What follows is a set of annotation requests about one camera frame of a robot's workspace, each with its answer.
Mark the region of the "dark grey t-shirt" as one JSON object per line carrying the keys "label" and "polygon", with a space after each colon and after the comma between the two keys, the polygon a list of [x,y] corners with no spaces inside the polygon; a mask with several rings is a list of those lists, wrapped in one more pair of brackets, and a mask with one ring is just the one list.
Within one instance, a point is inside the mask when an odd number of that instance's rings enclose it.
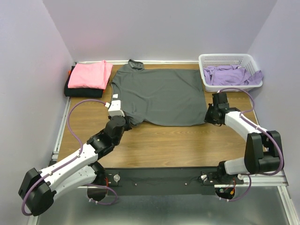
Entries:
{"label": "dark grey t-shirt", "polygon": [[129,123],[167,127],[202,125],[207,106],[199,70],[146,69],[129,60],[111,81]]}

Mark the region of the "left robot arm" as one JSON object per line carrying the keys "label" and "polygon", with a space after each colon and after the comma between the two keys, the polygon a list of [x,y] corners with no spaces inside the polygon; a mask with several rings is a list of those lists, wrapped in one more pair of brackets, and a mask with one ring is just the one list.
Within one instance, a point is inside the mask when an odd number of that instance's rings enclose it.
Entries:
{"label": "left robot arm", "polygon": [[101,184],[104,170],[98,160],[111,153],[129,129],[126,116],[112,116],[104,129],[73,154],[40,171],[28,170],[18,191],[22,214],[39,216],[67,191],[81,185]]}

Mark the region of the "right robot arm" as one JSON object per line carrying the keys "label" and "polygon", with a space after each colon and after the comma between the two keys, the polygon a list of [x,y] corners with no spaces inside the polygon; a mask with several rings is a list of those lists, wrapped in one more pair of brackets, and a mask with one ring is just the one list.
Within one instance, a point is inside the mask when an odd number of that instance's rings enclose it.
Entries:
{"label": "right robot arm", "polygon": [[225,92],[212,94],[205,121],[213,125],[226,125],[245,141],[243,157],[221,161],[213,178],[225,184],[241,175],[275,175],[284,168],[284,156],[280,133],[269,131],[255,124],[243,112],[230,107]]}

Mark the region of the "purple t-shirt in basket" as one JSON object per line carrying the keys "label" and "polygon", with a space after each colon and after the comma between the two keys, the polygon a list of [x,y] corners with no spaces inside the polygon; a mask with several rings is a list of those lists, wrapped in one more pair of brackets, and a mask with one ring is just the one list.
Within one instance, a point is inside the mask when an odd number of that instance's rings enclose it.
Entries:
{"label": "purple t-shirt in basket", "polygon": [[203,69],[204,78],[212,86],[245,86],[258,85],[263,80],[261,70],[250,74],[239,65],[208,66]]}

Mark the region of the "folded pink t-shirt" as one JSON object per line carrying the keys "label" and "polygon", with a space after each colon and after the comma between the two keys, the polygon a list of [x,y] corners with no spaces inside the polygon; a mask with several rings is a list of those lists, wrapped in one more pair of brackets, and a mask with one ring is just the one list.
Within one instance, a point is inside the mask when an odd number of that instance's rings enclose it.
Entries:
{"label": "folded pink t-shirt", "polygon": [[92,88],[105,90],[113,64],[103,60],[92,64],[76,64],[70,74],[69,88]]}

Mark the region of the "folded black t-shirt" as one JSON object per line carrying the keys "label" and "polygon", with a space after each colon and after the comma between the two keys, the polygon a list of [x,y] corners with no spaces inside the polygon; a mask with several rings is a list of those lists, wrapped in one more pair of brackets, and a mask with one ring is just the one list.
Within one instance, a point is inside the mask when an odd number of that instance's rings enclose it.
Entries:
{"label": "folded black t-shirt", "polygon": [[65,86],[64,95],[72,98],[101,98],[104,90],[94,88],[69,88],[68,83],[71,77],[71,73],[68,76]]}

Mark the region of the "white plastic laundry basket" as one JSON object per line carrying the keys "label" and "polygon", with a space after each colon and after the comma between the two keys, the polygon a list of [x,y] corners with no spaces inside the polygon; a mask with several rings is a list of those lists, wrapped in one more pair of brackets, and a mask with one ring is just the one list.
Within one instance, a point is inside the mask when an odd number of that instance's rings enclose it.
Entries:
{"label": "white plastic laundry basket", "polygon": [[199,67],[207,92],[249,91],[263,84],[263,74],[249,54],[201,54]]}

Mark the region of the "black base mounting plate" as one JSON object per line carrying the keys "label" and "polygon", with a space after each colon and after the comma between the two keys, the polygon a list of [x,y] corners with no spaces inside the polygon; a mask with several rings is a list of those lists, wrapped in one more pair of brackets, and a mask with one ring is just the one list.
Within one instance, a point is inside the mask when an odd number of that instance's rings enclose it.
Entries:
{"label": "black base mounting plate", "polygon": [[105,172],[109,187],[119,196],[214,195],[218,187],[244,183],[237,175],[219,176],[213,166],[107,168]]}

